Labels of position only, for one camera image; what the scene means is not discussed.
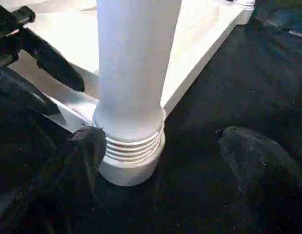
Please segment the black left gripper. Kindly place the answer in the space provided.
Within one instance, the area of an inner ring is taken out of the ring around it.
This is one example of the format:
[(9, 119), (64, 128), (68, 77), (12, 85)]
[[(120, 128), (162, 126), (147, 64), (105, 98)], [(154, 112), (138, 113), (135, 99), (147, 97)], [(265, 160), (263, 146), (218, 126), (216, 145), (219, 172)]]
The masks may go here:
[(78, 91), (85, 91), (82, 76), (52, 45), (24, 25), (34, 22), (36, 14), (27, 6), (12, 12), (0, 6), (0, 94), (42, 115), (57, 115), (58, 106), (24, 77), (6, 67), (26, 51), (57, 81)]

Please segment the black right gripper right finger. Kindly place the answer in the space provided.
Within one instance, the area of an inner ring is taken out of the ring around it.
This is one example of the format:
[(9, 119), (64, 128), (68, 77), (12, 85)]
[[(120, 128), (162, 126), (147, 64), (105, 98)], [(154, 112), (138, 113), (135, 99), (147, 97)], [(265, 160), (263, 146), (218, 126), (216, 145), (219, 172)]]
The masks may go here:
[(223, 159), (265, 234), (302, 234), (302, 167), (276, 141), (239, 126), (217, 131)]

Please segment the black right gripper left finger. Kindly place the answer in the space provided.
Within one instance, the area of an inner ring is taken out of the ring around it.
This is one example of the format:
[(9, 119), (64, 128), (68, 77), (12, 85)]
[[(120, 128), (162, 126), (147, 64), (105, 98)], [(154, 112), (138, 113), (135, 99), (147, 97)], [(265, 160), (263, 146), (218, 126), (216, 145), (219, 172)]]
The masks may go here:
[(95, 200), (105, 132), (83, 127), (59, 147), (46, 140), (34, 150), (0, 144), (0, 234), (70, 234)]

